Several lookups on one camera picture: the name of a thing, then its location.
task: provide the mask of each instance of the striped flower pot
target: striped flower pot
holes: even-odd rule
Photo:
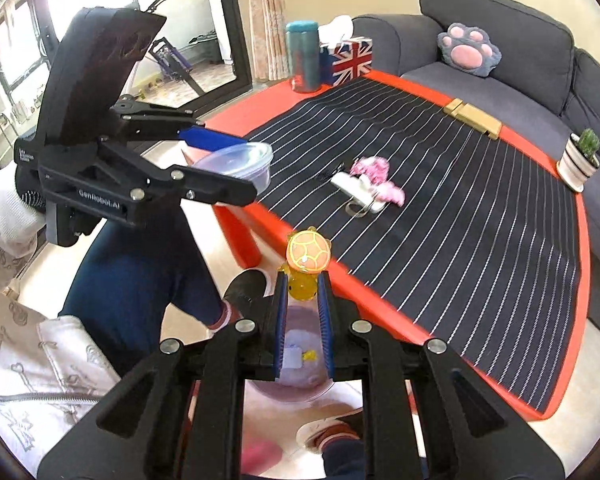
[[[593,156],[594,164],[580,152],[578,141],[580,137],[571,134],[564,149],[562,158],[558,161],[556,168],[564,183],[576,193],[582,193],[584,183],[600,167],[596,156]]]

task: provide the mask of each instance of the jacket zipper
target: jacket zipper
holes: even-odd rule
[[[58,402],[61,404],[96,404],[102,397],[83,394],[17,394],[0,396],[0,404],[12,402]]]

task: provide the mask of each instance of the table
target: table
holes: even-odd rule
[[[423,86],[384,73],[372,72],[367,78],[377,84],[389,85],[400,91],[408,92],[437,107],[444,107],[452,100],[451,97],[445,96],[439,92],[432,91]],[[327,87],[323,87],[315,94],[297,94],[291,91],[287,82],[284,82],[238,102],[238,104],[235,104],[207,121],[207,125],[211,128],[230,134],[244,136],[267,123],[267,121],[290,110],[303,100],[320,95],[327,89]],[[505,144],[503,144],[503,146],[507,147],[508,145],[514,147],[515,150],[517,150],[515,153],[523,153],[528,159],[537,163],[538,167],[542,168],[552,178],[558,179],[555,171],[555,162],[510,128],[503,126],[500,133],[500,140],[489,142],[504,142]],[[558,184],[552,181],[551,185],[557,186]],[[485,373],[485,370],[476,368],[477,372],[485,378],[485,380],[498,391],[512,407],[528,420],[549,418],[555,413],[568,386],[584,332],[589,295],[589,240],[587,235],[584,202],[580,195],[573,198],[573,206],[579,240],[579,244],[576,248],[576,257],[579,259],[579,279],[577,280],[573,293],[573,311],[571,313],[573,319],[571,319],[568,326],[566,322],[566,316],[568,314],[564,314],[565,330],[563,330],[563,332],[567,331],[566,329],[568,328],[571,333],[565,334],[564,359],[559,371],[556,370],[554,373],[555,384],[553,392],[550,392],[550,396],[544,400],[542,407],[537,408],[520,399],[516,394],[511,393],[508,388],[499,384],[498,380],[488,376]],[[263,238],[263,240],[280,255],[285,253],[286,236],[292,230],[292,226],[280,220],[262,204],[254,203],[242,209],[215,206],[214,211],[239,265],[245,268],[253,267],[259,263],[261,258],[260,251],[251,236],[250,230],[253,230]],[[357,277],[349,272],[349,269],[343,263],[336,261],[332,262],[329,268],[329,274],[336,293],[355,301],[360,307],[362,316],[366,319],[384,326],[398,338],[417,344],[421,344],[430,338],[429,330],[414,323],[403,313],[398,312],[396,306],[393,306],[389,301],[384,300],[378,293],[360,282]],[[560,299],[560,308],[562,308],[562,299]],[[536,314],[536,324],[538,323],[539,312],[540,309],[538,309],[538,314]],[[545,325],[548,324],[549,314],[547,314],[547,322]],[[535,335],[536,327],[531,323],[533,316],[534,312],[533,309],[531,309],[530,317],[528,319],[525,317],[524,321],[528,321],[529,325],[534,327],[534,332],[530,339],[531,341],[534,340],[534,336],[538,339],[540,335],[542,335],[542,341],[538,347],[539,349],[542,349],[544,348],[543,345],[545,341],[547,343],[550,342],[552,332],[551,330],[547,330],[547,327],[545,326],[544,330],[538,328],[538,333]],[[539,356],[538,362],[542,362],[542,355]],[[544,371],[543,365],[539,364],[538,368],[541,366],[542,371]],[[531,370],[532,372],[535,371],[536,374],[541,374],[540,371],[535,368],[532,368]]]

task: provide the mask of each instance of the plant pot saucer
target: plant pot saucer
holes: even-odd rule
[[[555,163],[555,169],[558,171],[558,175],[560,175],[560,179],[566,184],[566,186],[576,193],[582,193],[584,191],[584,184],[580,184],[579,186],[572,186],[567,179],[562,176],[562,171],[560,170],[560,160]]]

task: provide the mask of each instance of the cactus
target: cactus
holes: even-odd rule
[[[595,164],[594,156],[600,148],[600,139],[591,128],[587,128],[580,134],[578,149],[584,157]]]

